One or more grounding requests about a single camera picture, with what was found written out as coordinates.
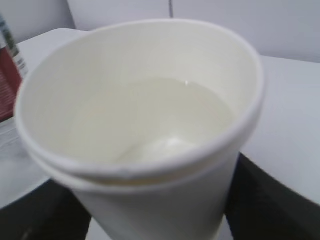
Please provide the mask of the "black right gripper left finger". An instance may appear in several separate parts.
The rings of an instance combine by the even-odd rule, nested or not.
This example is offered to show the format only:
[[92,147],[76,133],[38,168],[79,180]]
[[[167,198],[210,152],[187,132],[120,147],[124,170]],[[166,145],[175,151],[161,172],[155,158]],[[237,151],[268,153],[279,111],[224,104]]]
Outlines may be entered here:
[[84,240],[91,215],[52,180],[0,210],[2,240]]

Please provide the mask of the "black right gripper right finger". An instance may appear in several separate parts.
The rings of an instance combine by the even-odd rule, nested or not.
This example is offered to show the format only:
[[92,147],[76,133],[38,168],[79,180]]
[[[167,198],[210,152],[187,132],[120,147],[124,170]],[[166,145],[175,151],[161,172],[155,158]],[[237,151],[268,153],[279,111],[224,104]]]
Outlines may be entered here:
[[224,210],[235,240],[318,240],[320,207],[238,156]]

